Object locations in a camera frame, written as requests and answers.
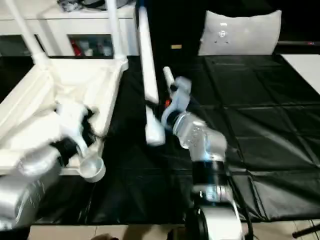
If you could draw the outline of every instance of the white dish rack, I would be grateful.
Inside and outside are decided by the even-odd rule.
[[[76,100],[97,110],[90,121],[95,133],[105,135],[122,73],[128,69],[115,0],[106,0],[114,59],[48,58],[14,0],[5,1],[21,29],[35,64],[0,104],[0,175],[8,173],[30,149],[61,137],[57,114],[53,110],[60,98]],[[101,156],[103,147],[104,143],[100,140],[89,148]],[[79,164],[76,155],[61,174],[78,175]]]

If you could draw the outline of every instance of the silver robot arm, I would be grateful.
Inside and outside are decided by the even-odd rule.
[[[30,226],[41,199],[77,153],[70,138],[26,154],[9,175],[0,178],[0,231]]]
[[[178,137],[192,160],[194,206],[185,218],[187,235],[192,240],[241,240],[242,225],[225,167],[227,140],[186,111],[191,82],[184,77],[174,80],[168,67],[164,75],[171,104],[164,110],[161,124]]]
[[[88,146],[96,140],[88,122],[93,113],[84,105],[66,101],[57,106],[56,113],[62,139],[31,150],[8,175],[0,177],[0,231],[30,226],[42,198],[69,159],[75,154],[85,158]]]

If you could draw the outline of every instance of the black tablecloth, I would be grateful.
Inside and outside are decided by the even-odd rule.
[[[0,58],[1,100],[32,66]],[[279,56],[172,59],[174,76],[192,80],[188,109],[228,140],[227,162],[254,221],[320,218],[320,96]],[[161,101],[166,85],[157,70]],[[105,141],[105,177],[87,183],[63,176],[37,224],[182,223],[191,204],[189,152],[167,133],[145,142],[139,57],[129,58]]]

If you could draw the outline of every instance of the white pillow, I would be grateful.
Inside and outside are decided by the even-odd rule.
[[[281,11],[227,17],[206,11],[199,55],[269,55],[280,35]]]

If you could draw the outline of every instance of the floor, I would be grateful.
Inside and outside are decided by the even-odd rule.
[[[292,240],[291,234],[320,224],[320,220],[284,221],[253,224],[258,240]],[[29,240],[90,240],[94,236],[109,233],[120,240],[166,240],[171,229],[177,225],[111,225],[111,226],[33,226]],[[320,232],[309,234],[299,240],[320,240]]]

